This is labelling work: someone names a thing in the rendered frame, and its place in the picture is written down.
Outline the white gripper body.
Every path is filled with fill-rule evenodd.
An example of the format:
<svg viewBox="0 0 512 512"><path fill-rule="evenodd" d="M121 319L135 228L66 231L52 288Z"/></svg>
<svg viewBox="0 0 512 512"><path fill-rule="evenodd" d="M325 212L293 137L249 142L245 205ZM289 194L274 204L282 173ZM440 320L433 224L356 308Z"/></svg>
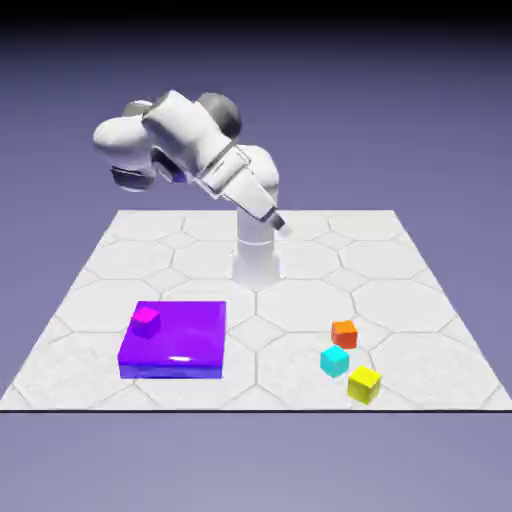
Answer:
<svg viewBox="0 0 512 512"><path fill-rule="evenodd" d="M266 223L276 211L276 201L257 177L253 160L244 165L224 160L217 165L217 173L229 178L218 192L220 198L231 201L260 223Z"/></svg>

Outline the small orange cube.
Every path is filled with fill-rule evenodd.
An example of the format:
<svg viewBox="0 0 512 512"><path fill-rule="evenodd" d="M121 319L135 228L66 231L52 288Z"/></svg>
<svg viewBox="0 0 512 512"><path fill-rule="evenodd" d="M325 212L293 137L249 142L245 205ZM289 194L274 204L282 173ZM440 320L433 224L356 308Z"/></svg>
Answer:
<svg viewBox="0 0 512 512"><path fill-rule="evenodd" d="M351 320L334 321L331 325L331 341L345 350L355 349L358 331Z"/></svg>

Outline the small cyan cube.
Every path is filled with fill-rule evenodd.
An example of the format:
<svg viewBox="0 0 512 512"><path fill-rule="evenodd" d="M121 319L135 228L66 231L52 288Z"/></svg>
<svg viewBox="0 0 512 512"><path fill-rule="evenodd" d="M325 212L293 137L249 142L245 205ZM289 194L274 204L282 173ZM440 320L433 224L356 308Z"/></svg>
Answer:
<svg viewBox="0 0 512 512"><path fill-rule="evenodd" d="M320 368L332 378L346 373L350 365L350 355L338 345L333 345L320 354Z"/></svg>

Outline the small magenta cube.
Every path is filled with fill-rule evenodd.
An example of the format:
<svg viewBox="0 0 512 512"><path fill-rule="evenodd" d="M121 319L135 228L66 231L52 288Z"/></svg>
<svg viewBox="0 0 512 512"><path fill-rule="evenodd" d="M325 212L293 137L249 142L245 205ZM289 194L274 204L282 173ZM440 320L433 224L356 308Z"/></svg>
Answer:
<svg viewBox="0 0 512 512"><path fill-rule="evenodd" d="M153 337L161 327L160 312L150 307L137 309L132 315L130 331L142 338Z"/></svg>

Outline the small yellow cube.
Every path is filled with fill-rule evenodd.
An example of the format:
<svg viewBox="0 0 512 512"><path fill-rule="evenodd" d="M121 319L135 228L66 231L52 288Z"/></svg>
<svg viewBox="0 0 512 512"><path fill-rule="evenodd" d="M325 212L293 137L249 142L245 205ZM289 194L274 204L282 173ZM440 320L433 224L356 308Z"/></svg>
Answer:
<svg viewBox="0 0 512 512"><path fill-rule="evenodd" d="M347 395L365 405L369 405L378 395L382 375L366 366L357 367L348 377Z"/></svg>

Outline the large purple box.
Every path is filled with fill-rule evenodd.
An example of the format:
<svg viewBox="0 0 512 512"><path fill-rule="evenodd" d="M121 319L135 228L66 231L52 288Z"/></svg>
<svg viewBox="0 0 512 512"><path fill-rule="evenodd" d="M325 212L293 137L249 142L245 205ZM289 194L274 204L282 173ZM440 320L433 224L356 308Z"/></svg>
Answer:
<svg viewBox="0 0 512 512"><path fill-rule="evenodd" d="M140 301L134 312L142 307L160 312L161 327L147 339L134 335L129 323L117 354L121 378L222 377L227 316L224 301Z"/></svg>

